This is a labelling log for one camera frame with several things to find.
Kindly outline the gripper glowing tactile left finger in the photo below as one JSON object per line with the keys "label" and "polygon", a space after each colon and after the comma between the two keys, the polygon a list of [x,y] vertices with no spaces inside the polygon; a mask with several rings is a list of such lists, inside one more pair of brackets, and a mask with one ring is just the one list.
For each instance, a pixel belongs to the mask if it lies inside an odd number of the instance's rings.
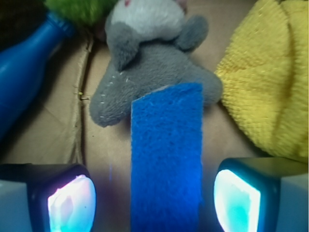
{"label": "gripper glowing tactile left finger", "polygon": [[2,164],[2,232],[89,232],[96,189],[81,164]]}

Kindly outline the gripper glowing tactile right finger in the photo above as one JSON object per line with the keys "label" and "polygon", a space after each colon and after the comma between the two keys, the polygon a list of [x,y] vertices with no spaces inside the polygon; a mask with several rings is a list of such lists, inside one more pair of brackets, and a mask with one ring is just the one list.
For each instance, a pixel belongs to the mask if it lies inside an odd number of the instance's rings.
{"label": "gripper glowing tactile right finger", "polygon": [[225,232],[307,232],[308,165],[287,158],[227,158],[214,181]]}

